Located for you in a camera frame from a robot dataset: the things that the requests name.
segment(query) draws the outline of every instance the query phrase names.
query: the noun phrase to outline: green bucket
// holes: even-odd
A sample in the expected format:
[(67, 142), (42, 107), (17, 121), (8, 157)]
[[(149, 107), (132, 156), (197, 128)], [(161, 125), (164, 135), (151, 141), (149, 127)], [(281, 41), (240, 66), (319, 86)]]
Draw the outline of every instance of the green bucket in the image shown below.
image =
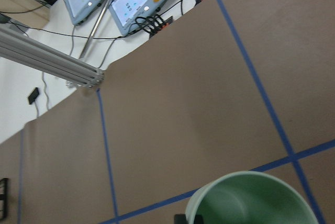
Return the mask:
[(188, 224), (317, 224), (304, 199), (291, 186), (260, 172), (235, 172), (200, 188), (186, 207)]

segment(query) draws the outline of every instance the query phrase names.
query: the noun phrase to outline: blue tape line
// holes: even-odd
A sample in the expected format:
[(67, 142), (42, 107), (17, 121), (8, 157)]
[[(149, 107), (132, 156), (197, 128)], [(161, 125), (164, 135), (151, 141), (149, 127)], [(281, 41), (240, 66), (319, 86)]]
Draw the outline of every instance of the blue tape line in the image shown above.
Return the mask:
[(112, 173), (112, 169), (111, 169), (111, 161), (110, 161), (110, 155), (109, 155), (109, 146), (108, 146), (108, 138), (107, 138), (107, 132), (106, 132), (103, 100), (101, 98), (100, 89), (98, 89), (96, 91), (96, 94), (97, 94), (98, 100), (99, 100), (101, 123), (102, 123), (102, 128), (103, 128), (103, 133), (104, 133), (104, 145), (105, 145), (105, 151), (106, 151), (108, 175), (109, 175), (109, 182), (110, 182), (110, 191), (111, 191), (111, 197), (112, 197), (112, 200), (113, 200), (114, 214), (115, 214), (115, 217), (118, 218), (119, 214), (118, 214), (115, 187), (114, 187), (114, 180), (113, 180), (113, 173)]
[(149, 211), (155, 210), (157, 208), (164, 207), (164, 206), (167, 206), (169, 204), (172, 204), (172, 203), (175, 203), (175, 202), (178, 202), (178, 201), (190, 198), (197, 190), (198, 189), (189, 191), (189, 192), (184, 193), (184, 194), (180, 194), (178, 196), (175, 196), (175, 197), (163, 200), (161, 202), (155, 203), (155, 204), (150, 205), (148, 207), (143, 207), (143, 208), (138, 209), (136, 211), (130, 212), (130, 213), (125, 214), (125, 215), (122, 215), (122, 216), (120, 216), (118, 218), (107, 220), (107, 221), (102, 222), (100, 224), (111, 224), (111, 223), (114, 223), (116, 220), (122, 221), (122, 220), (125, 220), (125, 219), (129, 219), (131, 217), (144, 214), (145, 212), (149, 212)]
[(324, 223), (326, 223), (325, 219), (323, 218), (321, 210), (320, 210), (313, 194), (311, 193), (311, 189), (308, 185), (308, 182), (307, 182), (307, 179), (304, 175), (303, 169), (301, 168), (299, 162), (296, 160), (294, 150), (293, 150), (293, 148), (292, 148), (292, 146), (291, 146), (291, 144), (288, 140), (288, 137), (287, 137), (287, 135), (284, 131), (284, 128), (282, 127), (282, 124), (281, 124), (281, 122), (280, 122), (280, 120), (279, 120), (271, 102), (270, 102), (270, 99), (269, 99), (269, 97), (268, 97), (268, 95), (265, 91), (265, 88), (264, 88), (264, 86), (263, 86), (263, 84), (262, 84), (262, 82), (261, 82), (261, 80), (260, 80), (260, 78), (257, 74), (257, 71), (256, 71), (255, 67), (253, 66), (253, 63), (252, 63), (252, 61), (249, 57), (249, 54), (248, 54), (247, 50), (245, 49), (239, 34), (237, 33), (237, 30), (236, 30), (236, 28), (235, 28), (235, 26), (234, 26), (234, 24), (233, 24), (233, 22), (232, 22), (232, 20), (229, 16), (228, 12), (227, 12), (227, 9), (226, 9), (223, 1), (222, 0), (216, 0), (216, 1), (218, 3), (218, 6), (221, 9), (221, 12), (222, 12), (224, 18), (226, 19), (228, 27), (229, 27), (229, 29), (230, 29), (230, 31), (231, 31), (234, 39), (235, 39), (235, 42), (237, 43), (237, 46), (239, 47), (239, 49), (241, 51), (241, 54), (244, 58), (244, 61), (249, 68), (249, 71), (252, 75), (252, 78), (254, 79), (254, 82), (255, 82), (255, 84), (256, 84), (256, 86), (257, 86), (257, 88), (258, 88), (258, 90), (259, 90), (259, 92), (262, 96), (262, 99), (265, 103), (265, 106), (266, 106), (266, 108), (267, 108), (267, 110), (268, 110), (268, 112), (271, 116), (271, 119), (272, 119), (276, 129), (277, 129), (277, 132), (278, 132), (278, 134), (279, 134), (279, 136), (282, 140), (282, 143), (283, 143), (283, 145), (284, 145), (284, 147), (285, 147), (285, 149), (288, 153), (288, 156), (293, 163), (293, 166), (296, 170), (296, 173), (297, 173), (297, 175), (300, 179), (300, 182), (301, 182), (301, 184), (302, 184), (302, 186), (303, 186), (303, 188), (304, 188), (304, 190), (307, 194), (307, 197), (310, 201), (311, 207), (314, 210), (315, 215), (318, 218), (320, 224), (324, 224)]
[[(329, 150), (331, 148), (335, 148), (335, 140), (331, 140), (329, 142), (320, 144), (316, 147), (312, 147), (312, 148), (307, 149), (307, 150), (302, 151), (302, 152), (298, 152), (298, 153), (295, 154), (295, 156), (296, 156), (296, 159), (303, 159), (303, 158), (306, 158), (308, 156), (317, 154), (319, 152)], [(265, 171), (268, 171), (268, 170), (271, 170), (271, 169), (274, 169), (274, 168), (277, 168), (279, 166), (286, 165), (286, 164), (289, 164), (289, 163), (291, 163), (291, 159), (289, 157), (284, 157), (282, 159), (270, 162), (268, 164), (261, 165), (261, 166), (258, 166), (256, 168), (253, 168), (253, 169), (251, 169), (251, 171), (265, 172)], [(180, 194), (178, 196), (175, 196), (175, 197), (172, 197), (170, 199), (161, 201), (159, 203), (150, 205), (148, 207), (143, 207), (143, 208), (138, 209), (136, 211), (133, 211), (133, 212), (130, 212), (128, 214), (120, 216), (118, 218), (118, 220), (125, 220), (125, 219), (131, 218), (131, 217), (135, 217), (135, 216), (144, 214), (145, 212), (152, 211), (152, 210), (155, 210), (155, 209), (160, 208), (160, 207), (164, 207), (164, 206), (169, 205), (169, 204), (173, 204), (173, 203), (175, 203), (177, 201), (180, 201), (180, 200), (183, 200), (183, 199), (187, 199), (187, 198), (191, 197), (196, 191), (197, 191), (197, 189), (189, 191), (185, 194)], [(113, 219), (101, 222), (100, 224), (112, 224), (112, 223), (115, 223), (116, 221), (117, 221), (117, 219), (113, 218)]]
[(20, 132), (20, 161), (19, 161), (19, 195), (17, 202), (17, 223), (21, 224), (21, 209), (22, 209), (22, 171), (23, 171), (23, 130)]
[(279, 166), (286, 165), (286, 164), (288, 164), (290, 162), (291, 162), (290, 158), (289, 157), (285, 157), (285, 158), (282, 158), (280, 160), (276, 160), (276, 161), (270, 162), (268, 164), (258, 166), (258, 167), (254, 168), (254, 169), (251, 169), (251, 171), (265, 172), (265, 171), (277, 168)]
[(309, 148), (305, 151), (298, 152), (296, 154), (297, 159), (303, 159), (305, 157), (311, 156), (313, 154), (316, 154), (318, 152), (326, 151), (328, 149), (334, 148), (335, 147), (335, 139), (331, 140), (329, 142), (317, 145), (316, 147)]

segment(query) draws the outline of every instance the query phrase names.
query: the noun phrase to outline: black plug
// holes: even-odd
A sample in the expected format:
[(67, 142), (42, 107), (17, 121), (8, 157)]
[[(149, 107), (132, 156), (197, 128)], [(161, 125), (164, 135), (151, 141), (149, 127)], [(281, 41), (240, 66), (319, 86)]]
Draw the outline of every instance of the black plug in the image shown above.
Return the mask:
[(35, 102), (36, 98), (40, 95), (40, 91), (38, 90), (37, 87), (33, 89), (33, 91), (30, 93), (28, 96), (28, 103), (31, 105), (33, 102)]
[[(186, 215), (174, 215), (174, 224), (187, 224)], [(202, 215), (195, 215), (193, 224), (204, 224)]]

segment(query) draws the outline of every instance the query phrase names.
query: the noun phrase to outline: metal rod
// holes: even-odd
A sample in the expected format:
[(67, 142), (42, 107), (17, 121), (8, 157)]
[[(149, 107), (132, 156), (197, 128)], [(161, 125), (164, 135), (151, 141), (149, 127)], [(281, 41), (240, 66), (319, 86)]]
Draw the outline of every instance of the metal rod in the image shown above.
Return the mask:
[(101, 20), (103, 19), (104, 15), (105, 15), (105, 13), (106, 13), (106, 10), (107, 10), (107, 8), (108, 8), (108, 6), (110, 5), (111, 2), (112, 2), (112, 0), (107, 0), (107, 1), (105, 2), (104, 7), (103, 7), (103, 9), (101, 10), (101, 13), (100, 13), (100, 15), (99, 15), (97, 21), (95, 22), (95, 25), (94, 25), (94, 27), (93, 27), (93, 29), (92, 29), (92, 31), (91, 31), (90, 37), (89, 37), (88, 40), (86, 41), (86, 44), (85, 44), (85, 46), (84, 46), (84, 48), (83, 48), (83, 50), (82, 50), (82, 52), (81, 52), (81, 54), (80, 54), (79, 59), (83, 58), (83, 57), (85, 56), (85, 54), (87, 53), (87, 51), (88, 51), (88, 47), (90, 46), (91, 41), (93, 40), (94, 35), (95, 35), (95, 33), (96, 33), (96, 31), (97, 31), (97, 29), (98, 29), (98, 27), (99, 27), (99, 24), (100, 24)]
[(4, 27), (0, 27), (0, 56), (88, 87), (103, 80), (101, 69)]

